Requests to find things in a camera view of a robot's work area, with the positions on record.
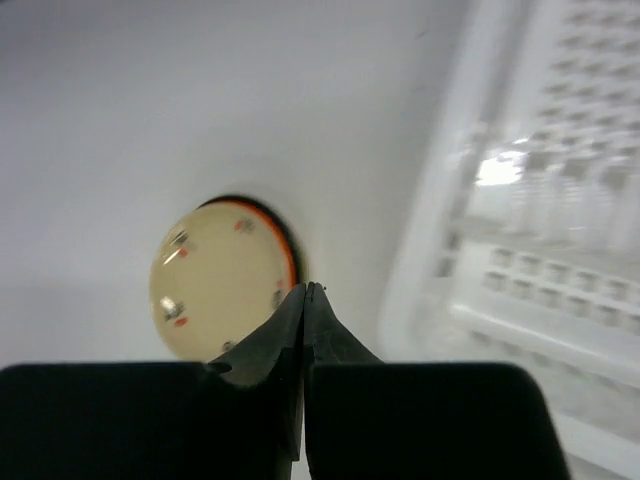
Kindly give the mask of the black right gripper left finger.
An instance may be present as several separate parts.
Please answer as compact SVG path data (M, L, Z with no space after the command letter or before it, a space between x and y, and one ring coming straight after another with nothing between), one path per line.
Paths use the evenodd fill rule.
M287 479L301 450L304 285L210 362L1 372L5 479Z

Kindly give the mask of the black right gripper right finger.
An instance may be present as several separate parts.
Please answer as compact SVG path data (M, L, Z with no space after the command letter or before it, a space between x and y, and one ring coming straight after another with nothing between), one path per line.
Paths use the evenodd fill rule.
M315 479L566 479L544 395L505 362L389 363L337 318L303 307L305 441Z

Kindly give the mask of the orange plate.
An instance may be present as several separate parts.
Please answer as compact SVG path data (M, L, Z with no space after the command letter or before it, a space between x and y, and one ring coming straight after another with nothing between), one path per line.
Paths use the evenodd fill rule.
M307 281L307 262L304 245L285 216L269 202L256 196L229 193L213 197L200 204L198 209L216 203L232 203L250 210L260 217L262 223L271 231L286 261L289 289Z

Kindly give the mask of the cream plate with red marks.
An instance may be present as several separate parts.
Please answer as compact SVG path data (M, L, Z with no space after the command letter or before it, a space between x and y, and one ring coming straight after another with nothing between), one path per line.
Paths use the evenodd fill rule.
M251 334L289 291L286 259L271 231L237 204L182 217L151 264L156 329L178 358L210 361Z

